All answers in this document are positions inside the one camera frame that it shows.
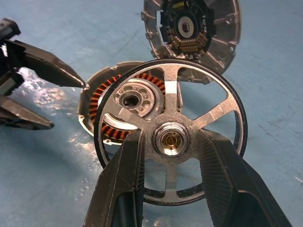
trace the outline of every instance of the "blue work surface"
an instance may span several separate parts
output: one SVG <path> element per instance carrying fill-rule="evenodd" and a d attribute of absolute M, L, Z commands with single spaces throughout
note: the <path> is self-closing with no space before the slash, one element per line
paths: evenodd
<path fill-rule="evenodd" d="M 241 7 L 241 43 L 224 76 L 246 108 L 249 140 L 244 159 L 262 176 L 293 226 L 301 227 L 303 1 L 242 0 Z M 142 9 L 143 0 L 7 0 L 1 3 L 0 17 L 18 23 L 20 41 L 53 52 L 88 80 L 105 66 L 152 59 Z M 49 131 L 0 128 L 0 226 L 82 226 L 102 168 L 93 138 L 78 122 L 80 90 L 23 72 L 26 82 L 11 98 L 56 126 Z M 197 116 L 197 100 L 212 100 L 216 94 L 205 96 L 189 86 L 182 85 L 184 112 Z M 227 134 L 234 131 L 223 125 Z M 180 187 L 199 180 L 199 169 L 193 166 L 180 170 Z M 153 184 L 153 171 L 161 169 L 151 165 L 147 171 Z M 181 207 L 145 204 L 143 226 L 212 223 L 202 200 Z"/>

